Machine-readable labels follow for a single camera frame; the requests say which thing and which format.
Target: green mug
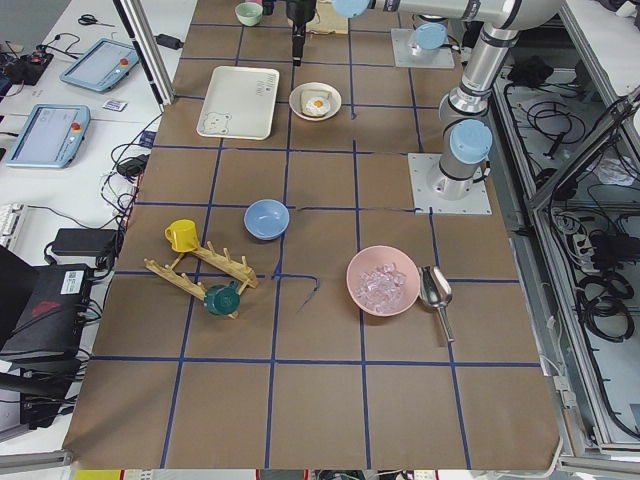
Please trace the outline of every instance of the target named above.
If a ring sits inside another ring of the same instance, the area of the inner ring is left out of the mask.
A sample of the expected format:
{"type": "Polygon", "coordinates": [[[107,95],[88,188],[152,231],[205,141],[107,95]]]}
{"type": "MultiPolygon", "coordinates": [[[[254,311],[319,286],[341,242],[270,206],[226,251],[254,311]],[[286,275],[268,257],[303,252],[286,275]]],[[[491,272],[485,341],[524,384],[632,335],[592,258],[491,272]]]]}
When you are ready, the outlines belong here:
{"type": "Polygon", "coordinates": [[[214,315],[229,315],[240,305],[240,295],[236,289],[238,283],[232,281],[229,285],[214,285],[204,294],[204,306],[214,315]]]}

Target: blue bowl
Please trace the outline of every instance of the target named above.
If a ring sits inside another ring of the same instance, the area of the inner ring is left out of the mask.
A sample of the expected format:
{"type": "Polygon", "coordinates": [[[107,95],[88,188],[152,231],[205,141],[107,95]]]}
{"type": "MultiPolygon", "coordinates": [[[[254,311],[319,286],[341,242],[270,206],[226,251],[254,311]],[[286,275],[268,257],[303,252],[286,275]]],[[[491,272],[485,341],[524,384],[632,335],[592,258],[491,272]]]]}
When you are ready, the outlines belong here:
{"type": "Polygon", "coordinates": [[[277,200],[258,200],[244,213],[244,226],[259,240],[273,240],[289,225],[287,207],[277,200]]]}

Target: gray floor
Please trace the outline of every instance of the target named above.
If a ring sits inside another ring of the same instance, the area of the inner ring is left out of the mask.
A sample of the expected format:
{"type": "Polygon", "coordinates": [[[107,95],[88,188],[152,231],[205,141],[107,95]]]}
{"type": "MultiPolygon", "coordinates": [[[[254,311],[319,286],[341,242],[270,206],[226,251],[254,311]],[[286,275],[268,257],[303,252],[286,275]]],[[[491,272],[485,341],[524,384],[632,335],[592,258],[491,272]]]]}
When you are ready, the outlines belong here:
{"type": "Polygon", "coordinates": [[[24,53],[33,51],[58,21],[70,0],[0,1],[0,41],[24,45],[24,53]]]}

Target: white tray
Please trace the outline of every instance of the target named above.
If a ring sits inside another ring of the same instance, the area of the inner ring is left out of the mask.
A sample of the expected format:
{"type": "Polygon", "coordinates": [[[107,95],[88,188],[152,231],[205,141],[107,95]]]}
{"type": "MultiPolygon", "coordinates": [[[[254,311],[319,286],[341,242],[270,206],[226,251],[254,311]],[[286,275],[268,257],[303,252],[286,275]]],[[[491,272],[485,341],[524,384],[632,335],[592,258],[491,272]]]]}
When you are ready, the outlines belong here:
{"type": "Polygon", "coordinates": [[[279,79],[268,68],[217,67],[196,131],[203,137],[264,140],[271,133],[279,79]]]}

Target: yellow mug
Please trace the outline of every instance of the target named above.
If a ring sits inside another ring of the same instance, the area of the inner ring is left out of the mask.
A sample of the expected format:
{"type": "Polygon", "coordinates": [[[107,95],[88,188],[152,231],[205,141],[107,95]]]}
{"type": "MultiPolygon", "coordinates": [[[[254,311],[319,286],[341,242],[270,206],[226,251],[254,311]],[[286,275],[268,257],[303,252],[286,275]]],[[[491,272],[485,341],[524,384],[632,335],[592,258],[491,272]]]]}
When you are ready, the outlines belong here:
{"type": "Polygon", "coordinates": [[[196,222],[193,220],[176,220],[164,231],[164,236],[171,242],[176,252],[192,252],[200,246],[196,222]]]}

